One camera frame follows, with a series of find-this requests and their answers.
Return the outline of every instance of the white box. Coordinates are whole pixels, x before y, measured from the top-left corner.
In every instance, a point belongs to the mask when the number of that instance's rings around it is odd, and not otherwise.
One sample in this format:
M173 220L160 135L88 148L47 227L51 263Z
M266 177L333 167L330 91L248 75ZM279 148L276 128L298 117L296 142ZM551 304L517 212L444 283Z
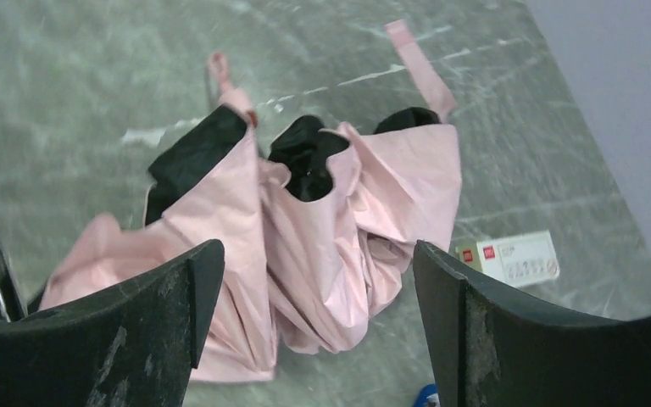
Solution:
M550 231L461 244L460 261L512 287L555 280L560 266Z

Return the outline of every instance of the pink umbrella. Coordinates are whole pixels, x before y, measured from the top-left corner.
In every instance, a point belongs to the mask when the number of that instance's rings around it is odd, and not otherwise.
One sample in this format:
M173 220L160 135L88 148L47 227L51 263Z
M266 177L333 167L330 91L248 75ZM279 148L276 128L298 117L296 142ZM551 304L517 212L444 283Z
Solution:
M400 291L416 240L448 248L460 193L458 137L446 124L453 96L403 21L387 31L429 108L397 112L371 136L304 116L268 159L248 95L214 54L221 105L149 167L145 227L97 217L49 279L42 309L218 238L223 285L191 379L271 379L278 333L302 353L358 344Z
M147 196L147 226L122 231L113 216L97 217L49 279L41 309L217 238L225 247L223 285L192 380L265 381L274 375L277 340L267 295L255 115L248 95L231 84L225 57L214 54L209 68L220 84L220 106L149 167L156 184Z
M401 289L417 240L448 249L460 195L453 95L403 21L387 26L429 108L372 136L304 116L272 144L263 182L269 296L286 344L351 349Z

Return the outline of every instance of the tiled floor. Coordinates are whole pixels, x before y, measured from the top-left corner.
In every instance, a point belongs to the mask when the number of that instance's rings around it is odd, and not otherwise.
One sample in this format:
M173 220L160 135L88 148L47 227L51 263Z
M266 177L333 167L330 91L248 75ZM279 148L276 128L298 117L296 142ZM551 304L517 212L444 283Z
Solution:
M651 258L518 0L0 0L0 239L30 297L97 213L137 227L147 163L208 113L216 49L258 104L266 146L318 114L371 130L421 104L385 37L405 18L459 107L454 241L549 229L561 277L527 291L572 309L651 314ZM122 140L166 127L161 143ZM281 352L272 383L192 385L186 406L408 405L431 380L409 273L344 354Z

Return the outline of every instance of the red logo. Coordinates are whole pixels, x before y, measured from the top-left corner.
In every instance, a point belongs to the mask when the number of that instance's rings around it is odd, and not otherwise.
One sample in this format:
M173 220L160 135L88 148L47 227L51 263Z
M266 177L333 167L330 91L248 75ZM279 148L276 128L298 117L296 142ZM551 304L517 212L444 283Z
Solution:
M486 259L495 259L495 249L492 246L483 248L483 255L485 255Z

